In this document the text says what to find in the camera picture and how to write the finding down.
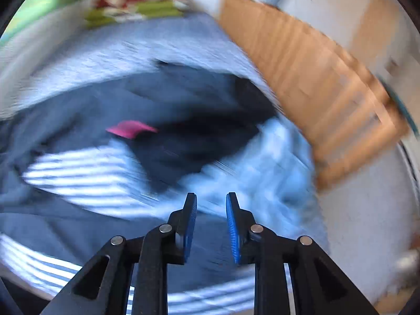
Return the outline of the dark navy blue pants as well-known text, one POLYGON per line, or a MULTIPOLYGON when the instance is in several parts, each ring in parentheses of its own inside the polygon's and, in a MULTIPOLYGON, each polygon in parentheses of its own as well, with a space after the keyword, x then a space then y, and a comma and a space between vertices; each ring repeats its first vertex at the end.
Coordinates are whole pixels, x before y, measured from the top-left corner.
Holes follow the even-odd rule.
POLYGON ((1 122, 1 263, 56 295, 104 242, 155 226, 180 184, 150 191, 140 162, 107 128, 164 121, 142 72, 68 90, 1 122))

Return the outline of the blue white striped bedspread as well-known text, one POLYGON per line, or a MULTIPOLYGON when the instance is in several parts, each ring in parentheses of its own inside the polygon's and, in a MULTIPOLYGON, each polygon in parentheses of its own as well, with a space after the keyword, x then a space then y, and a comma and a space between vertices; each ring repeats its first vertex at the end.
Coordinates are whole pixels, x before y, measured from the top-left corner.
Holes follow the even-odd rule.
MULTIPOLYGON (((24 87, 15 98, 4 99, 1 122, 68 90, 155 72, 159 61, 248 78, 276 108, 266 83, 248 58, 214 20, 198 14, 82 33, 58 50, 53 63, 41 69, 39 82, 24 87)), ((276 111, 274 117, 281 115, 277 108, 276 111)), ((124 237, 132 239, 144 235, 155 226, 124 237)), ((2 263, 1 267, 11 281, 25 282, 2 263)), ((36 294, 55 296, 26 284, 36 294)), ((218 216, 200 211, 198 199, 191 259, 186 267, 169 269, 169 311, 172 314, 236 313, 251 309, 253 294, 252 270, 236 267, 232 259, 226 214, 218 216)))

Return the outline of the light blue denim jeans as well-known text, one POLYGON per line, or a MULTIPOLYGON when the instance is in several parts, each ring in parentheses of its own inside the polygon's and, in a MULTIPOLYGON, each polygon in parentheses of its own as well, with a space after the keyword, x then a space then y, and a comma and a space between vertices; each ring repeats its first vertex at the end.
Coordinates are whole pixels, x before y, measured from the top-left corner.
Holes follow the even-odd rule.
POLYGON ((257 223, 282 237, 310 236, 329 250, 308 141, 281 115, 258 128, 257 135, 238 153, 185 176, 180 186, 198 196, 200 211, 218 216, 226 214, 226 194, 234 192, 257 223))

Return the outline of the black jacket pink stripe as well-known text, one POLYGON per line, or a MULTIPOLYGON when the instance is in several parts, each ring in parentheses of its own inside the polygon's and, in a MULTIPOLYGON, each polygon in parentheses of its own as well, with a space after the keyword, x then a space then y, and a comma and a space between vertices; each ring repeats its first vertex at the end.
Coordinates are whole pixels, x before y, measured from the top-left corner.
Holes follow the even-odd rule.
POLYGON ((163 193, 189 174, 237 153, 276 116, 276 108, 248 78, 157 62, 147 79, 164 121, 140 117, 107 128, 123 139, 143 168, 150 191, 163 193))

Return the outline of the wooden door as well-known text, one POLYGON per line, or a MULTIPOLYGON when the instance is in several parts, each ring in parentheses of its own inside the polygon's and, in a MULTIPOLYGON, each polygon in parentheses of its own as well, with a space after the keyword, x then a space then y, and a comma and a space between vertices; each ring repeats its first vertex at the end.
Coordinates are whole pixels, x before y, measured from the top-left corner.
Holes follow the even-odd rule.
POLYGON ((394 39, 400 16, 392 0, 369 0, 353 33, 350 53, 373 71, 394 39))

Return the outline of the wooden slatted bed rail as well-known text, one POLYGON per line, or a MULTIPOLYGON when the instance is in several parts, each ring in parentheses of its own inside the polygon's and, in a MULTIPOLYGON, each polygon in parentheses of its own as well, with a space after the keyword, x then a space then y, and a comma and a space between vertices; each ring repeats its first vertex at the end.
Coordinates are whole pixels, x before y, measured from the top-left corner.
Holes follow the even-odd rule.
POLYGON ((384 85, 310 24, 252 0, 221 0, 219 24, 310 143, 319 190, 347 178, 409 131, 384 85))

